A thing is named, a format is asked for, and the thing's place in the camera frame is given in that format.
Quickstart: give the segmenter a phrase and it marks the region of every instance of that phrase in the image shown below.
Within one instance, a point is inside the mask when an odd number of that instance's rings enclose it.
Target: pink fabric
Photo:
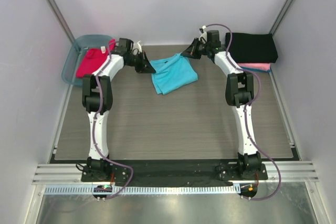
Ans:
[[[242,68],[259,69],[262,71],[268,71],[271,68],[271,63],[238,63]]]
[[[115,42],[116,40],[113,39],[109,42],[109,44]],[[115,43],[110,45],[110,51],[113,50],[115,47]],[[76,77],[77,78],[83,78],[84,75],[86,74],[91,74],[98,70],[101,65],[106,61],[108,51],[103,54],[100,50],[100,48],[92,48],[89,49],[89,51],[86,53],[84,56],[82,62],[80,63],[77,72],[76,72]]]

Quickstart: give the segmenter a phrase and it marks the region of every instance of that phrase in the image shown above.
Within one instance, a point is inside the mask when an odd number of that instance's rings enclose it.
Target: cyan cloth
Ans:
[[[198,80],[189,59],[181,54],[175,54],[166,59],[151,60],[151,65],[156,70],[156,73],[152,74],[152,81],[157,94],[168,94]]]

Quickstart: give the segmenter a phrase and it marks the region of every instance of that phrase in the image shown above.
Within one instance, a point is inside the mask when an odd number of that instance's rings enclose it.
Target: gray wooden tabletop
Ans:
[[[144,47],[150,60],[173,56],[186,46]],[[208,58],[191,60],[198,81],[157,95],[150,74],[124,67],[112,80],[108,147],[113,159],[236,158],[235,118],[225,101],[226,77]],[[252,106],[257,144],[271,157],[292,157],[270,76],[259,73],[262,90]],[[88,117],[81,88],[73,87],[55,159],[86,159]]]

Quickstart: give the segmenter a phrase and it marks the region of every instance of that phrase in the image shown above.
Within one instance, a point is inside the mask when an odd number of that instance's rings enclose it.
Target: transparent basket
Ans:
[[[113,38],[107,35],[83,35],[77,38],[72,45],[62,71],[65,83],[82,86],[82,79],[76,78],[76,71],[87,51],[91,48],[107,46]]]

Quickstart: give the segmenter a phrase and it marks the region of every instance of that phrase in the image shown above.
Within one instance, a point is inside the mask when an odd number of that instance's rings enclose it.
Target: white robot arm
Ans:
[[[96,180],[97,176],[91,176],[94,172],[107,175],[111,174],[111,166],[102,159],[100,153],[104,157],[109,157],[107,146],[107,120],[113,103],[111,81],[124,66],[135,67],[138,73],[155,73],[154,68],[149,63],[145,52],[141,48],[140,42],[133,46],[133,41],[120,38],[118,45],[114,48],[112,54],[108,55],[102,66],[94,73],[87,74],[83,77],[82,104],[88,112],[91,141],[87,165],[83,170],[84,175],[90,176],[86,176],[86,178],[82,177],[82,181],[90,182],[91,179]],[[97,112],[99,111],[101,101],[100,93],[95,90],[97,88],[96,76],[98,76],[102,92],[102,109],[98,114]],[[93,137],[100,153],[97,152]]]
[[[200,59],[202,55],[207,55],[226,75],[225,98],[227,104],[232,106],[238,130],[237,170],[241,178],[253,178],[255,173],[263,167],[260,153],[250,139],[255,139],[251,119],[251,105],[249,104],[254,98],[253,75],[249,72],[244,72],[233,60],[226,48],[222,47],[218,30],[207,32],[204,32],[202,28],[200,30],[202,32],[200,38],[195,38],[181,55],[192,59]]]
[[[219,68],[223,71],[223,73],[226,75],[226,77],[229,74],[235,73],[235,74],[242,74],[244,73],[240,69],[240,67],[237,65],[237,63],[232,59],[230,53],[226,55],[225,51],[218,52],[215,55],[215,62],[214,62]],[[247,109],[247,123],[250,135],[253,139],[254,132],[253,132],[253,125],[252,125],[252,117],[251,117],[251,105],[246,107]],[[238,152],[242,155],[253,155],[258,152],[258,150],[252,145],[247,130],[245,127],[245,117],[244,117],[244,106],[232,106],[232,111],[236,119],[237,124],[237,130],[238,130],[238,140],[239,140],[239,146],[238,146]]]

